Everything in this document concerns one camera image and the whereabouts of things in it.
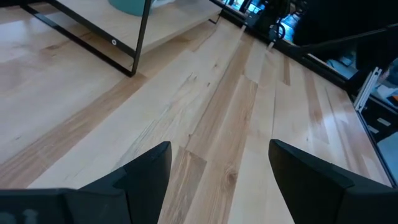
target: black metal frame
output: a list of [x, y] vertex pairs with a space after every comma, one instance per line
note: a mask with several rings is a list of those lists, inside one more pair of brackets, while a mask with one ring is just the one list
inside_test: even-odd
[[[144, 9], [142, 13], [142, 19], [141, 19], [141, 25], [139, 29], [139, 34], [138, 34], [138, 40], [137, 40], [137, 46], [136, 49], [132, 49], [131, 47], [127, 46], [117, 38], [113, 37], [111, 34], [105, 32], [103, 29], [99, 28], [98, 26], [94, 25], [84, 17], [80, 16], [79, 14], [75, 13], [73, 10], [69, 9], [68, 7], [64, 6], [62, 3], [56, 1], [56, 0], [47, 0], [44, 1], [46, 3], [49, 3], [53, 7], [57, 8], [59, 11], [65, 13], [67, 16], [71, 17], [73, 20], [75, 20], [77, 23], [85, 26], [88, 28], [91, 32], [95, 33], [96, 35], [100, 36], [107, 42], [113, 44], [116, 46], [118, 49], [123, 51], [124, 53], [128, 54], [128, 56], [132, 57], [134, 62], [132, 63], [132, 68], [131, 70], [123, 67], [119, 63], [115, 62], [113, 59], [109, 58], [90, 44], [86, 43], [84, 40], [81, 40], [79, 37], [76, 35], [72, 34], [71, 32], [67, 31], [60, 25], [58, 25], [56, 22], [52, 21], [45, 15], [41, 14], [40, 12], [36, 11], [35, 9], [31, 8], [28, 4], [24, 3], [21, 4], [21, 8], [23, 8], [25, 11], [28, 13], [32, 14], [48, 26], [52, 27], [53, 29], [57, 30], [59, 33], [63, 34], [65, 37], [68, 37], [70, 40], [74, 41], [84, 49], [88, 50], [95, 56], [99, 57], [101, 60], [104, 62], [108, 63], [110, 66], [114, 67], [115, 69], [119, 70], [121, 73], [125, 74], [128, 77], [132, 77], [133, 75], [136, 74], [138, 64], [139, 64], [139, 59], [141, 56], [141, 50], [142, 50], [142, 44], [144, 42], [144, 36], [145, 36], [145, 31], [147, 27], [147, 21], [149, 17], [149, 11], [150, 11], [150, 6], [151, 6], [151, 0], [145, 0], [144, 4]], [[218, 20], [220, 19], [220, 15], [217, 18], [217, 21], [212, 21], [209, 19], [210, 22], [216, 24]]]

